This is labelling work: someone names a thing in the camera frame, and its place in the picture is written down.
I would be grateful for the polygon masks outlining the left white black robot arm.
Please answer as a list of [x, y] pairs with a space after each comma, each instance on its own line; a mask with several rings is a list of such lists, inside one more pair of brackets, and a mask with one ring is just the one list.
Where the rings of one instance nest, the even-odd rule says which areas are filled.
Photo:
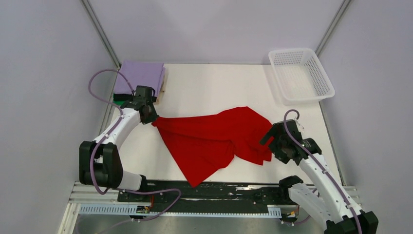
[[137, 86], [132, 99], [117, 107], [119, 114], [116, 120], [93, 141], [81, 143], [79, 180], [82, 184], [130, 190], [137, 201], [148, 198], [145, 176], [123, 168], [119, 149], [135, 127], [152, 123], [159, 117], [153, 104], [154, 94], [151, 87]]

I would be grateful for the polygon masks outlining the red t shirt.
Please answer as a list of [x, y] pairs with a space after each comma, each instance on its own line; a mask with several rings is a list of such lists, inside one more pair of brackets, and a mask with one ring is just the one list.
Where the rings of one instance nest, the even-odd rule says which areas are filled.
[[234, 157], [263, 165], [272, 153], [260, 141], [272, 124], [249, 107], [198, 117], [159, 117], [152, 123], [192, 188]]

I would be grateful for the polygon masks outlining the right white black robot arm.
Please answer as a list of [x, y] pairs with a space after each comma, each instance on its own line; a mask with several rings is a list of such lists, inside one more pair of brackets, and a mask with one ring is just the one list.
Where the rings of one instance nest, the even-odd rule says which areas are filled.
[[321, 148], [312, 138], [302, 138], [294, 120], [272, 125], [260, 141], [275, 158], [286, 164], [294, 161], [313, 182], [319, 195], [296, 175], [279, 181], [278, 197], [295, 202], [319, 224], [326, 234], [375, 234], [378, 218], [365, 212], [332, 175]]

